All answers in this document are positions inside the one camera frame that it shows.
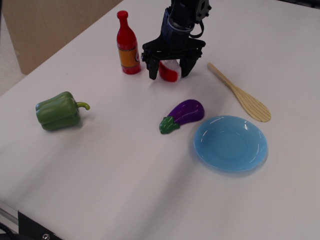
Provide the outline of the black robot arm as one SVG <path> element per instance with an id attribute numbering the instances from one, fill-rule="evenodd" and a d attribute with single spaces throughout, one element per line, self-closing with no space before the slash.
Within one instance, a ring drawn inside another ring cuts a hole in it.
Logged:
<path id="1" fill-rule="evenodd" d="M 208 0 L 171 1 L 165 9 L 159 37 L 142 45 L 141 59 L 150 79 L 156 79 L 160 61 L 165 60 L 179 60 L 181 76 L 189 75 L 206 45 L 199 38 L 204 32 L 203 19 L 211 9 Z"/>

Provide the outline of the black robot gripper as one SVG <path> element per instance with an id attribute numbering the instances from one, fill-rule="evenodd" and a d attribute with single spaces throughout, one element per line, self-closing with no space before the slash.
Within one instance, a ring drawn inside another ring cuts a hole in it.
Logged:
<path id="1" fill-rule="evenodd" d="M 165 12 L 159 37 L 142 46 L 141 57 L 146 62 L 149 78 L 157 78 L 160 61 L 173 59 L 180 59 L 181 77 L 188 76 L 206 45 L 200 40 L 203 31 L 203 22 L 192 19 L 190 14 Z"/>

